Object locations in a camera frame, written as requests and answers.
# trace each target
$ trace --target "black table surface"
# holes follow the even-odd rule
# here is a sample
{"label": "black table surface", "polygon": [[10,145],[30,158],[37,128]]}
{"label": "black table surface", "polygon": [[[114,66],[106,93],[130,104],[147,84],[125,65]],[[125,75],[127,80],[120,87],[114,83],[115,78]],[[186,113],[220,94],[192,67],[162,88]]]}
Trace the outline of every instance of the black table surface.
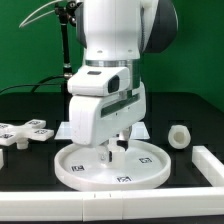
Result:
{"label": "black table surface", "polygon": [[[171,157],[171,175],[160,188],[211,186],[191,162],[192,146],[204,145],[221,162],[224,161],[224,113],[191,93],[147,93],[146,96],[147,114],[144,122],[150,134],[148,142],[161,147]],[[1,95],[0,123],[22,125],[32,119],[41,119],[47,121],[46,128],[56,133],[61,121],[68,120],[69,100],[70,97],[60,93]],[[175,124],[187,126],[191,133],[191,143],[184,150],[175,150],[168,143],[168,132]],[[58,181],[54,174],[56,153],[71,141],[51,138],[46,142],[29,142],[29,148],[22,151],[17,150],[16,144],[1,147],[5,165],[0,170],[0,191],[74,191]],[[224,223],[224,215],[100,223],[136,222]]]}

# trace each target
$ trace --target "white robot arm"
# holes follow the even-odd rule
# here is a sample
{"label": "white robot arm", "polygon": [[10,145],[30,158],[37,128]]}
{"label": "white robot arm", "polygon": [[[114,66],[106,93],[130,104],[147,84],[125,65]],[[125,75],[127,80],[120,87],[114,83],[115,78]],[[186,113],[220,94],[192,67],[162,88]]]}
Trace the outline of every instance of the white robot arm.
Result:
{"label": "white robot arm", "polygon": [[[168,43],[154,43],[157,36],[163,35],[161,22],[166,16],[160,13],[164,7],[166,13],[172,13],[165,22],[170,32],[166,30],[168,38],[167,34],[163,38]],[[68,90],[73,94],[72,140],[78,145],[96,147],[144,118],[140,53],[159,52],[167,47],[176,34],[177,20],[172,3],[167,0],[85,0],[76,16],[77,36],[86,53],[84,65],[68,81]],[[153,30],[157,32],[154,39]]]}

